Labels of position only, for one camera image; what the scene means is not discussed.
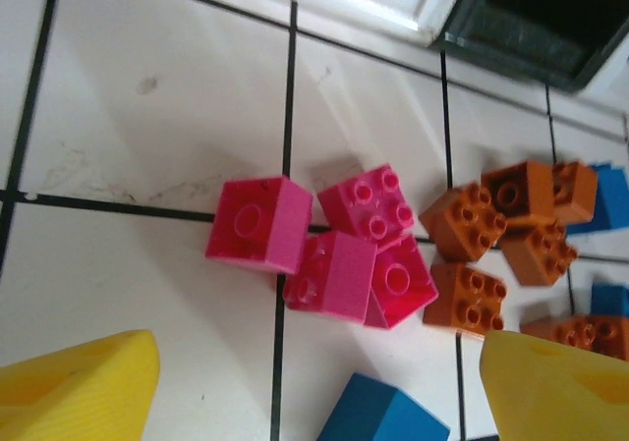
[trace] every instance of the pink block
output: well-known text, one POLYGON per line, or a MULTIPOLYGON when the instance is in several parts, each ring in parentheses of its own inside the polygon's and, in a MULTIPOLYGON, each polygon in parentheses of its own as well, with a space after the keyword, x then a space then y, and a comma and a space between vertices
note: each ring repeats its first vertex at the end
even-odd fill
POLYGON ((296 310, 363 323, 376 252, 375 244, 340 232, 308 239, 299 272, 286 281, 284 301, 296 310))
POLYGON ((294 274, 312 211, 313 195, 286 177, 227 182, 205 256, 294 274))
POLYGON ((407 236, 375 259, 365 324, 392 328, 438 296, 415 238, 407 236))
POLYGON ((333 229, 377 243, 380 249, 397 243, 415 220, 388 164, 326 189, 318 200, 333 229))

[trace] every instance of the tile floor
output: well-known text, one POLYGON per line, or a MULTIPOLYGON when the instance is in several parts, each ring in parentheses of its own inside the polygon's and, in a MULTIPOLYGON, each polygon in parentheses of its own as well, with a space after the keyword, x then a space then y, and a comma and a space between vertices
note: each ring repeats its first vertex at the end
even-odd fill
MULTIPOLYGON (((284 312, 275 276, 205 260, 224 181, 284 171, 316 192, 388 161, 420 211, 525 158, 629 167, 620 115, 289 1, 0 0, 0 36, 0 365, 152 329, 146 440, 313 440, 356 370, 452 440, 495 434, 478 341, 284 312)), ((498 251, 478 266, 505 280, 517 329, 587 311, 593 279, 627 282, 628 238, 574 240, 552 289, 519 288, 498 251)))

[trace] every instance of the toy block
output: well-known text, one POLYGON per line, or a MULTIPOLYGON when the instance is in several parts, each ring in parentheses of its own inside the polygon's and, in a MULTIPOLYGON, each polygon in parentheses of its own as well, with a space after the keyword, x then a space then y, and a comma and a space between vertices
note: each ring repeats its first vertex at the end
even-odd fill
POLYGON ((621 168, 609 164, 592 166, 599 176, 594 217, 589 223, 568 227, 568 235, 618 230, 629 227, 629 188, 621 168))
POLYGON ((578 256, 565 236, 565 227, 553 223, 507 233, 499 246, 521 286, 551 287, 578 256))
POLYGON ((140 441, 158 377, 146 330, 0 367, 0 439, 140 441))
POLYGON ((205 256, 294 274, 310 224, 313 195, 286 177, 223 186, 205 256))
POLYGON ((413 227, 414 214, 400 191, 400 180, 386 164, 318 195, 333 229, 378 244, 397 243, 413 227))
POLYGON ((590 315, 588 319, 595 327, 594 352, 629 360, 629 318, 590 315))
POLYGON ((563 224, 589 222, 594 217, 599 177, 588 166, 575 161, 552 167, 554 214, 563 224))
POLYGON ((295 310, 365 322, 376 252, 375 244, 336 231, 308 239, 284 301, 295 310))
POLYGON ((593 284, 590 313, 629 317, 629 289, 623 285, 593 284))
POLYGON ((375 257, 365 324, 392 328, 437 296, 415 238, 408 236, 375 257))
POLYGON ((420 221, 439 254, 453 261, 478 261, 507 227, 504 215, 491 205, 489 191, 477 183, 447 191, 420 221))
POLYGON ((481 379, 500 439, 621 441, 629 364, 510 331, 487 333, 481 379))
POLYGON ((570 318, 547 317, 530 323, 521 323, 520 331, 545 340, 590 351, 595 340, 595 327, 587 316, 570 318))
POLYGON ((526 161, 482 176, 495 209, 507 217, 509 228, 549 224, 555 220, 552 169, 526 161))
POLYGON ((446 441, 450 429, 408 395, 355 373, 318 441, 446 441))
POLYGON ((497 277, 466 267, 464 263, 435 264, 430 269, 439 298, 424 310, 424 323, 453 328, 483 337, 501 330, 502 301, 507 296, 497 277))

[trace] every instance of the orange block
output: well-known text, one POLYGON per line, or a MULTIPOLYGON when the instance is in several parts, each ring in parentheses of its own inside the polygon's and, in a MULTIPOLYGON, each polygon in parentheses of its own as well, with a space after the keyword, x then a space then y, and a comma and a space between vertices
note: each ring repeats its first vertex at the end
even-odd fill
POLYGON ((466 267, 465 263, 436 264, 430 269, 439 298, 424 310, 424 323, 483 337, 501 330, 502 301, 507 295, 497 277, 466 267))
POLYGON ((547 317, 530 323, 521 323, 520 331, 564 345, 591 351, 595 340, 595 326, 588 317, 576 315, 570 318, 547 317))
POLYGON ((552 169, 535 161, 483 174, 493 206, 507 217, 509 228, 552 223, 552 169))
POLYGON ((594 217, 599 176, 588 166, 557 163, 552 168, 554 213, 561 223, 589 222, 594 217))
POLYGON ((420 221, 445 259, 478 261, 506 230, 504 215, 491 205, 486 188, 472 183, 444 193, 420 221))
POLYGON ((629 318, 622 316, 590 315, 596 337, 592 346, 595 353, 629 360, 629 318))
POLYGON ((558 223, 509 233, 499 245, 521 286, 553 286, 578 256, 558 223))

